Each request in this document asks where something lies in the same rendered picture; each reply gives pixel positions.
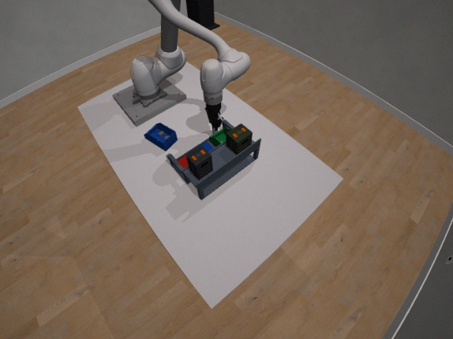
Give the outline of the blue bin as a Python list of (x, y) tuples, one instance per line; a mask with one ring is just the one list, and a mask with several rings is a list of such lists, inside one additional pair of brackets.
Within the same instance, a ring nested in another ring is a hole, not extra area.
[[(159, 136), (158, 132), (162, 131), (164, 132), (164, 135)], [(165, 136), (169, 137), (165, 140)], [(153, 126), (148, 132), (144, 134), (144, 137), (164, 151), (167, 151), (178, 140), (176, 132), (173, 129), (170, 129), (167, 126), (163, 125), (162, 123), (155, 124), (155, 126)]]

